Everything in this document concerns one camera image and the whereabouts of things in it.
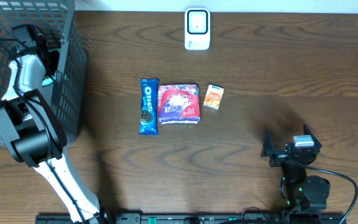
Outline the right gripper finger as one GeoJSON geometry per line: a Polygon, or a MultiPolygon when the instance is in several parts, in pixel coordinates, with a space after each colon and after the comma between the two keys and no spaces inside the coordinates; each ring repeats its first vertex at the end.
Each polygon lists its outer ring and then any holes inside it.
{"type": "Polygon", "coordinates": [[[304,133],[304,135],[309,135],[312,138],[315,148],[321,149],[321,147],[322,147],[321,143],[317,140],[317,138],[310,131],[309,127],[306,124],[303,125],[303,133],[304,133]]]}
{"type": "Polygon", "coordinates": [[[264,143],[262,146],[262,150],[260,153],[261,157],[270,157],[274,154],[273,150],[273,142],[271,138],[271,134],[268,128],[265,128],[265,137],[264,137],[264,143]]]}

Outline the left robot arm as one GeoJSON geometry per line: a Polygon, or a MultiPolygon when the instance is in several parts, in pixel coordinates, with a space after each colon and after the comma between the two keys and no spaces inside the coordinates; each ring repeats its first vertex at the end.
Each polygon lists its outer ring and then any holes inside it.
{"type": "Polygon", "coordinates": [[[34,168],[65,204],[72,223],[110,223],[67,155],[64,127],[42,94],[56,80],[60,52],[36,26],[12,28],[11,77],[0,100],[0,136],[11,156],[34,168]]]}

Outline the orange pocket tissue pack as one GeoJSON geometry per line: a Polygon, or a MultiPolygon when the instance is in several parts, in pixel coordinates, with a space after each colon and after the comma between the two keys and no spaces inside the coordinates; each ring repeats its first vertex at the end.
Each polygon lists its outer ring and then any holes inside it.
{"type": "Polygon", "coordinates": [[[223,98],[224,88],[216,85],[208,85],[203,106],[218,110],[223,98]]]}

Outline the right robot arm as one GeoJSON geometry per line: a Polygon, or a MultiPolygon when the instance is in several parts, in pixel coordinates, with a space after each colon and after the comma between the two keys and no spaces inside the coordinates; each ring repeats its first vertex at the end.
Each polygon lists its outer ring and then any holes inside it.
{"type": "Polygon", "coordinates": [[[260,156],[269,158],[270,167],[280,167],[282,170],[280,191],[288,203],[288,210],[282,212],[282,220],[287,223],[305,223],[306,217],[297,218],[296,215],[318,216],[320,211],[327,208],[330,182],[306,172],[306,166],[316,160],[321,147],[307,125],[303,126],[303,134],[294,136],[285,149],[274,149],[270,131],[265,130],[260,156]]]}

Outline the teal wet wipes packet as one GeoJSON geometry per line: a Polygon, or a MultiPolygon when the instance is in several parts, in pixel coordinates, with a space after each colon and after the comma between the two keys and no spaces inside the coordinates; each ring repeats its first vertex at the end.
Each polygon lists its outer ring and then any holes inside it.
{"type": "Polygon", "coordinates": [[[49,85],[53,84],[54,81],[55,81],[54,76],[46,76],[42,81],[42,87],[49,86],[49,85]]]}

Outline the blue Oreo cookie pack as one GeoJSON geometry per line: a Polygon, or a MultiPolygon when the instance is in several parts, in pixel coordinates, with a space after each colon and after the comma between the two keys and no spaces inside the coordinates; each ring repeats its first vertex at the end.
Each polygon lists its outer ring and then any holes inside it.
{"type": "Polygon", "coordinates": [[[159,79],[142,79],[142,90],[139,134],[158,135],[157,128],[157,102],[159,79]]]}

